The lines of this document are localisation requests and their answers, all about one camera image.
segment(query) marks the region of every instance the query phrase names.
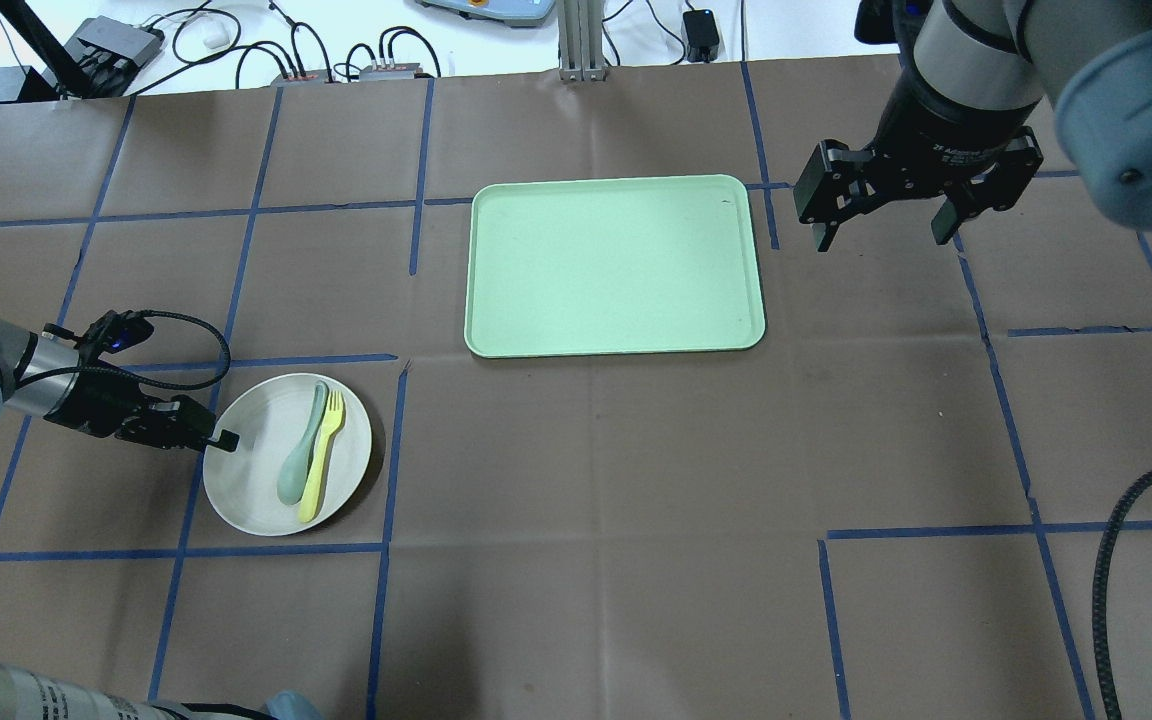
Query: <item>black box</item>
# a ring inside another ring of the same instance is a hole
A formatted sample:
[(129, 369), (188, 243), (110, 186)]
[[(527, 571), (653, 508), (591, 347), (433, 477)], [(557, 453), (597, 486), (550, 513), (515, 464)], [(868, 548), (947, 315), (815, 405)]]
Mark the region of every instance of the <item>black box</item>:
[(713, 10), (687, 10), (682, 14), (682, 36), (687, 38), (687, 61), (708, 63), (718, 59), (718, 23)]

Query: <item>green tray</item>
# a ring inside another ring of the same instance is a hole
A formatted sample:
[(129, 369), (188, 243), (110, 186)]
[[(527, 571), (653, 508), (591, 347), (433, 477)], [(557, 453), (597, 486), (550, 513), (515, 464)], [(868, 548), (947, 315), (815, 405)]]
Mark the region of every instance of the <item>green tray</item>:
[(476, 355), (742, 350), (766, 328), (734, 177), (493, 184), (473, 199)]

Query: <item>green spoon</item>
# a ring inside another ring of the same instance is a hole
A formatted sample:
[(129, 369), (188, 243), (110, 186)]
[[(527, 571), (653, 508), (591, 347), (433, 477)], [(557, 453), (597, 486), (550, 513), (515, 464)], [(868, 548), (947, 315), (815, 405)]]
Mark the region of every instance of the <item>green spoon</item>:
[(323, 423), (323, 409), (328, 402), (328, 386), (324, 381), (314, 384), (314, 407), (310, 409), (310, 424), (301, 442), (291, 448), (278, 473), (278, 498), (283, 505), (296, 505), (305, 495), (305, 478), (310, 473), (310, 452), (314, 449), (314, 438)]

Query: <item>plastic fork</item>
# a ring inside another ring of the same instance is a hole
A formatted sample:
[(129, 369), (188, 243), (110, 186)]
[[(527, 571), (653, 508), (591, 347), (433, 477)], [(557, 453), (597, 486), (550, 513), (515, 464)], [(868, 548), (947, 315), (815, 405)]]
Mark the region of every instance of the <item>plastic fork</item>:
[(305, 495), (301, 497), (301, 507), (296, 518), (308, 523), (319, 514), (319, 495), (323, 495), (323, 475), (328, 464), (328, 446), (332, 437), (344, 424), (344, 396), (340, 391), (328, 393), (328, 406), (323, 411), (323, 424), (319, 425), (319, 439), (314, 442), (314, 460), (310, 462), (310, 475), (305, 479)]

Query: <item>black cable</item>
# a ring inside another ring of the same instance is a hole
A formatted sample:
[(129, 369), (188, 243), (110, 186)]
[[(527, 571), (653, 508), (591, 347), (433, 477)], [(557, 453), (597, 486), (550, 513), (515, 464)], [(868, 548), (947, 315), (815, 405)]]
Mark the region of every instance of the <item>black cable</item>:
[(280, 60), (278, 58), (278, 54), (274, 53), (273, 50), (268, 50), (268, 47), (263, 47), (262, 45), (264, 45), (265, 41), (252, 41), (251, 45), (248, 45), (247, 47), (243, 48), (243, 54), (238, 55), (238, 67), (234, 68), (234, 90), (238, 90), (240, 88), (242, 88), (241, 83), (238, 83), (238, 78), (241, 78), (243, 74), (243, 60), (247, 60), (247, 55), (250, 54), (252, 50), (259, 50), (262, 51), (262, 53), (268, 54), (270, 58), (274, 58), (275, 63), (278, 63), (279, 77), (288, 79), (287, 67), (285, 67), (283, 60)]
[(380, 59), (385, 59), (385, 36), (389, 32), (397, 32), (401, 29), (410, 29), (410, 31), (416, 32), (416, 28), (412, 26), (387, 26), (380, 31), (380, 37), (376, 38), (376, 51), (380, 53)]
[(283, 13), (283, 9), (279, 8), (278, 3), (274, 3), (273, 0), (270, 0), (270, 9), (274, 10), (274, 13), (278, 13), (279, 15), (283, 15), (283, 21), (287, 22), (287, 26), (294, 26), (294, 24), (296, 24), (296, 20), (293, 20), (291, 15)]
[(168, 313), (165, 310), (141, 310), (142, 318), (169, 318), (173, 320), (183, 320), (183, 323), (190, 323), (198, 325), (198, 327), (211, 333), (212, 338), (220, 343), (220, 372), (215, 373), (214, 377), (207, 379), (204, 382), (164, 382), (156, 381), (156, 379), (146, 378), (145, 376), (137, 376), (136, 373), (129, 373), (122, 367), (106, 367), (104, 365), (74, 365), (71, 367), (54, 367), (51, 370), (45, 370), (45, 372), (38, 373), (36, 376), (29, 376), (17, 382), (17, 389), (23, 387), (29, 387), (33, 382), (45, 381), (47, 378), (54, 378), (56, 376), (77, 376), (77, 374), (98, 374), (98, 376), (114, 376), (116, 378), (124, 378), (128, 381), (139, 382), (143, 386), (157, 387), (160, 389), (174, 389), (174, 391), (191, 391), (202, 389), (205, 387), (214, 386), (214, 384), (220, 382), (225, 378), (225, 374), (229, 373), (230, 356), (229, 356), (229, 343), (225, 342), (225, 335), (218, 331), (214, 325), (195, 318), (191, 314), (181, 313)]
[(24, 69), (24, 63), (20, 61), (20, 55), (15, 54), (15, 41), (12, 41), (12, 33), (8, 32), (8, 26), (3, 23), (3, 14), (0, 13), (0, 28), (3, 29), (3, 37), (8, 38), (8, 47), (12, 50), (12, 55), (17, 61), (17, 67), (20, 68), (20, 74), (23, 74), (24, 78), (29, 79), (29, 70)]
[(657, 17), (655, 6), (652, 5), (652, 0), (644, 0), (644, 3), (647, 3), (647, 9), (652, 10), (652, 20), (654, 20), (657, 22), (657, 24), (660, 26), (660, 29), (662, 29), (666, 35), (668, 35), (669, 37), (675, 38), (675, 41), (677, 41), (679, 45), (682, 46), (682, 55), (679, 55), (679, 59), (675, 60), (675, 61), (672, 61), (672, 63), (669, 63), (669, 65), (681, 63), (681, 61), (684, 61), (684, 59), (687, 59), (687, 44), (685, 44), (685, 41), (682, 41), (681, 37), (677, 37), (675, 33), (673, 33), (672, 29), (669, 29), (667, 26), (664, 26), (664, 23), (660, 22), (659, 17)]
[(612, 55), (616, 55), (616, 66), (621, 66), (621, 51), (616, 50), (616, 43), (612, 40), (612, 33), (607, 32), (607, 26), (602, 26), (602, 37), (607, 38), (607, 45), (612, 48)]
[(283, 47), (282, 45), (278, 44), (278, 41), (273, 40), (256, 40), (256, 41), (250, 41), (250, 44), (248, 45), (271, 45), (278, 47), (279, 53), (282, 53), (283, 60), (287, 61), (287, 71), (289, 76), (291, 76), (291, 68), (296, 67), (296, 61), (291, 60), (291, 53), (288, 53), (287, 47)]
[(609, 22), (609, 20), (616, 18), (616, 15), (620, 15), (621, 13), (626, 12), (626, 8), (628, 8), (628, 6), (630, 6), (632, 3), (634, 3), (634, 0), (626, 0), (626, 3), (621, 5), (621, 9), (620, 10), (614, 12), (611, 15), (607, 15), (607, 17), (602, 18), (602, 22), (605, 23), (605, 22)]
[[(366, 45), (365, 41), (357, 41), (357, 44), (355, 44), (355, 46), (346, 53), (344, 65), (353, 65), (353, 54), (357, 53), (358, 50), (365, 50), (367, 52), (367, 56), (371, 58), (371, 65), (376, 65), (376, 52), (371, 50), (371, 46)], [(362, 75), (362, 68), (358, 68), (358, 74)]]
[[(349, 68), (358, 70), (357, 74), (349, 74)], [(338, 73), (338, 76), (343, 77), (346, 82), (354, 82), (362, 77), (362, 68), (354, 63), (336, 63), (332, 66), (332, 69)]]
[(1101, 702), (1105, 703), (1106, 720), (1123, 719), (1119, 707), (1119, 694), (1114, 687), (1114, 669), (1111, 667), (1111, 629), (1107, 620), (1108, 588), (1111, 586), (1111, 560), (1114, 544), (1123, 529), (1123, 521), (1140, 493), (1152, 486), (1152, 470), (1144, 473), (1114, 506), (1111, 520), (1105, 524), (1101, 547), (1096, 552), (1096, 571), (1092, 574), (1092, 651), (1096, 653), (1096, 679), (1101, 684)]
[(394, 59), (394, 41), (397, 40), (399, 37), (402, 37), (404, 35), (410, 35), (411, 37), (415, 37), (416, 40), (420, 40), (420, 44), (425, 46), (425, 50), (429, 50), (430, 58), (434, 59), (434, 75), (437, 77), (442, 77), (444, 76), (444, 66), (440, 65), (439, 61), (438, 61), (438, 53), (434, 52), (434, 46), (430, 45), (429, 40), (425, 40), (425, 36), (424, 35), (420, 35), (419, 32), (416, 32), (415, 29), (411, 29), (411, 28), (399, 29), (397, 32), (395, 32), (395, 33), (393, 33), (393, 35), (389, 36), (389, 45), (387, 47), (385, 47), (385, 50), (387, 50), (388, 53), (389, 53), (389, 60)]
[(323, 50), (324, 71), (328, 74), (328, 82), (332, 82), (332, 58), (328, 56), (328, 46), (324, 44), (323, 37), (319, 36), (319, 32), (317, 32), (316, 29), (310, 26), (310, 23), (302, 23), (297, 20), (297, 22), (291, 23), (291, 54), (296, 56), (296, 65), (301, 68), (301, 76), (305, 76), (305, 66), (301, 63), (301, 54), (296, 51), (296, 31), (302, 28), (310, 31), (310, 35), (314, 37), (314, 40), (319, 41), (319, 50)]
[(162, 85), (164, 82), (166, 82), (166, 81), (169, 81), (169, 79), (172, 79), (174, 77), (177, 77), (179, 74), (185, 73), (185, 70), (192, 70), (192, 68), (200, 67), (200, 65), (214, 63), (217, 60), (223, 58), (225, 55), (228, 55), (228, 54), (233, 53), (234, 50), (247, 50), (247, 47), (251, 47), (251, 45), (236, 45), (236, 46), (233, 46), (233, 47), (225, 47), (225, 50), (215, 51), (215, 53), (212, 53), (211, 55), (206, 55), (206, 58), (203, 58), (200, 60), (196, 60), (192, 63), (189, 63), (189, 65), (187, 65), (183, 68), (177, 68), (177, 69), (172, 70), (168, 74), (165, 74), (165, 76), (160, 77), (159, 79), (156, 79), (154, 82), (151, 82), (150, 85), (145, 85), (144, 88), (141, 88), (141, 90), (137, 90), (136, 92), (129, 92), (128, 96), (129, 97), (135, 97), (137, 94), (143, 94), (143, 92), (147, 92), (150, 90), (154, 90), (154, 88)]
[(745, 0), (740, 0), (740, 61), (749, 61), (749, 17), (745, 15)]
[[(189, 13), (189, 10), (194, 10), (195, 13), (197, 13), (198, 10), (202, 10), (202, 9), (206, 8), (207, 5), (211, 5), (212, 1), (214, 1), (214, 0), (202, 0), (202, 3), (198, 3), (198, 6), (196, 6), (196, 8), (185, 8), (183, 10), (173, 10), (173, 12), (166, 13), (166, 14), (161, 14), (160, 13), (160, 14), (157, 14), (157, 15), (150, 15), (150, 17), (145, 18), (145, 22), (141, 23), (141, 29), (152, 29), (152, 28), (156, 28), (157, 24), (161, 23), (164, 20), (170, 18), (172, 15), (179, 15), (180, 13)], [(189, 14), (188, 18), (181, 20), (180, 22), (185, 22), (187, 20), (191, 18), (192, 16), (194, 16), (194, 14), (191, 13), (191, 14)]]
[(183, 22), (180, 23), (180, 26), (175, 29), (175, 32), (172, 33), (172, 54), (175, 55), (175, 59), (177, 59), (180, 63), (189, 65), (189, 63), (197, 63), (198, 61), (180, 55), (177, 41), (180, 40), (180, 33), (184, 32), (184, 28), (188, 28), (189, 23), (194, 22), (194, 18), (200, 17), (200, 15), (204, 14), (223, 15), (223, 17), (234, 20), (234, 38), (233, 40), (229, 40), (229, 50), (234, 50), (234, 47), (238, 46), (238, 40), (241, 40), (243, 36), (243, 23), (242, 20), (238, 20), (236, 15), (234, 15), (233, 13), (229, 13), (228, 10), (218, 10), (215, 8), (207, 8), (206, 5), (198, 5), (197, 8), (191, 8), (187, 10), (173, 10), (170, 13), (166, 13), (165, 17), (172, 17), (172, 15), (177, 15), (183, 13), (189, 13), (188, 17), (184, 18)]

